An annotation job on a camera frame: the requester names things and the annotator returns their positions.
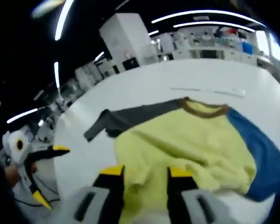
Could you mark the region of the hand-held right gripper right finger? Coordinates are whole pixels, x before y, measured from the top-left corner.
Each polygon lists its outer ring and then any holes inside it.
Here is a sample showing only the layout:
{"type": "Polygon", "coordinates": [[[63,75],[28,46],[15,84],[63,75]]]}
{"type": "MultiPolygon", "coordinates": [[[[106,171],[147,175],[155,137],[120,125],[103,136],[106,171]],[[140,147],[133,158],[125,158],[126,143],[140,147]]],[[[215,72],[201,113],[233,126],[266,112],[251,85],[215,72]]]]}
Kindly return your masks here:
{"type": "Polygon", "coordinates": [[[167,208],[172,224],[225,224],[227,206],[208,190],[199,189],[192,173],[168,167],[167,208]]]}

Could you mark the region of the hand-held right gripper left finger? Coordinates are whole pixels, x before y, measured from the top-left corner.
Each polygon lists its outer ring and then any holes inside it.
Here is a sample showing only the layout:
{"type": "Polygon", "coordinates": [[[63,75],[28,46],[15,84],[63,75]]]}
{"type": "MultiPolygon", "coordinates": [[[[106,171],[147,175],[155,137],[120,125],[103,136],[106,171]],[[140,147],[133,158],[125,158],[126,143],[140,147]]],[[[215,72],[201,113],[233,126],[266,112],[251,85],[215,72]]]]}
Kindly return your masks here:
{"type": "Polygon", "coordinates": [[[74,220],[81,224],[118,224],[124,207],[125,166],[100,171],[93,185],[79,192],[74,220]]]}

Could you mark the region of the person's left hand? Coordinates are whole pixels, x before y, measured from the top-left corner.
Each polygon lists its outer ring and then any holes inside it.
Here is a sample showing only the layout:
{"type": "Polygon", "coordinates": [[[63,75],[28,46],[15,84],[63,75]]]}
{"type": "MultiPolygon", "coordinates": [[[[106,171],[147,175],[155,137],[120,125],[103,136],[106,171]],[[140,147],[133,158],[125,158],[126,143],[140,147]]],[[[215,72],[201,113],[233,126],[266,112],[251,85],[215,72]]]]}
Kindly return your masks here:
{"type": "Polygon", "coordinates": [[[14,187],[21,180],[18,168],[14,164],[5,168],[5,176],[10,187],[14,187]]]}

